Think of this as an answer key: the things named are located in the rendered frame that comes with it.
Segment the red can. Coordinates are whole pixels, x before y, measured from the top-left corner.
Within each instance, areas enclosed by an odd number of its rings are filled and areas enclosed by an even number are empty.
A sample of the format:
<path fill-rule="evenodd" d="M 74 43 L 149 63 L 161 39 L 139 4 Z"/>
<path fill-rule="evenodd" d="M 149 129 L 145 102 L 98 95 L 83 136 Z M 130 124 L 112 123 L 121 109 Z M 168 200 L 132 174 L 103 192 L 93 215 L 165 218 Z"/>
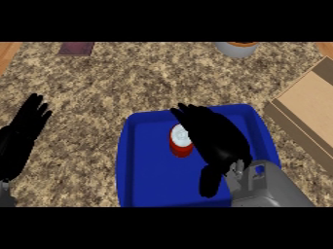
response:
<path fill-rule="evenodd" d="M 170 149 L 177 158 L 188 157 L 194 152 L 194 141 L 189 132 L 180 124 L 176 124 L 170 131 Z"/>

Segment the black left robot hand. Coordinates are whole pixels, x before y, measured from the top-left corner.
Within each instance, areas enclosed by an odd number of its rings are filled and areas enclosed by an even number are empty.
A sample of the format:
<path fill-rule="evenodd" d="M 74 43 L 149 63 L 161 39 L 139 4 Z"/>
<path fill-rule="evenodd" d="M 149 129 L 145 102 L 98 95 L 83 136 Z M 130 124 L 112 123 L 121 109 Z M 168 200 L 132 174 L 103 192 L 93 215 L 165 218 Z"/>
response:
<path fill-rule="evenodd" d="M 22 173 L 34 141 L 52 116 L 43 96 L 34 93 L 9 125 L 0 129 L 0 181 L 12 181 Z"/>

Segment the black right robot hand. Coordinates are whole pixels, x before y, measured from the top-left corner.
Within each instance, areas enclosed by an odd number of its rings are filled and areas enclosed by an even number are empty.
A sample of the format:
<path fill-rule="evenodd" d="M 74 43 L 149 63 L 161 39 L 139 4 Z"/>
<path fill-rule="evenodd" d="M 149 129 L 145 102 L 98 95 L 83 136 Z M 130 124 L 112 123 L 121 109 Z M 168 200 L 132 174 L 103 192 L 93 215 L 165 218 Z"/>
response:
<path fill-rule="evenodd" d="M 171 113 L 189 132 L 207 163 L 199 175 L 199 195 L 214 197 L 232 164 L 242 162 L 244 167 L 251 165 L 250 141 L 232 121 L 207 107 L 180 103 Z"/>

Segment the blue plastic tray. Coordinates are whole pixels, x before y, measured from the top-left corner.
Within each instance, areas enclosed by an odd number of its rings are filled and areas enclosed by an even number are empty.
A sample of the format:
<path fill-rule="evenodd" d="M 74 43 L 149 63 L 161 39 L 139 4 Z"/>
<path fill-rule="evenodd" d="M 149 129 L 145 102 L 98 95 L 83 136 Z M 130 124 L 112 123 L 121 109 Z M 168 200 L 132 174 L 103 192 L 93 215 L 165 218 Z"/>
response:
<path fill-rule="evenodd" d="M 226 207 L 230 191 L 220 185 L 217 196 L 198 192 L 205 161 L 199 153 L 174 156 L 170 130 L 179 123 L 171 112 L 139 112 L 129 116 L 118 143 L 117 190 L 124 207 Z"/>

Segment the dark purple flat object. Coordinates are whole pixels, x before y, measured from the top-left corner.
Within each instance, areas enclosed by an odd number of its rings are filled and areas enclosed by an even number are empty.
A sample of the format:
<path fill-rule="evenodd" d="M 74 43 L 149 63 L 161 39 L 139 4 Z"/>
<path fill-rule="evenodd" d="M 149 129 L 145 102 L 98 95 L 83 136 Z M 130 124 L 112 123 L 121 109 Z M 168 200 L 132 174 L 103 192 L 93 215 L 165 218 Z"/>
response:
<path fill-rule="evenodd" d="M 90 56 L 93 50 L 93 42 L 65 42 L 62 44 L 58 55 Z"/>

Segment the brown cardboard box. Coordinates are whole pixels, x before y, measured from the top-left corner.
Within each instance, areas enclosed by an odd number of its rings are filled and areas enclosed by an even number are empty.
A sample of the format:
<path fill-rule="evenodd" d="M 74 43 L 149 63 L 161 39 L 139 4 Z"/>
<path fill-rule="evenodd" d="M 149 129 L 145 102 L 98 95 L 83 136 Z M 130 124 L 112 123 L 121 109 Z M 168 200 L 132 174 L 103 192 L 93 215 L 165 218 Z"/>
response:
<path fill-rule="evenodd" d="M 333 177 L 333 59 L 329 56 L 269 101 L 264 113 Z"/>

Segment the grey pot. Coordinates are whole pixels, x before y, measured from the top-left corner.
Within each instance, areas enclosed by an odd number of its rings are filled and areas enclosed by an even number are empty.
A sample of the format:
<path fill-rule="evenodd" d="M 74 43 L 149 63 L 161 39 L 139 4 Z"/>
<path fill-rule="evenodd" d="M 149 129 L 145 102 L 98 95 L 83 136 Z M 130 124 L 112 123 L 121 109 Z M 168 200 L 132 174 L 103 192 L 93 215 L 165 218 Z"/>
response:
<path fill-rule="evenodd" d="M 250 42 L 217 42 L 216 47 L 219 51 L 235 58 L 244 58 L 253 55 L 255 49 L 257 49 L 258 43 Z"/>

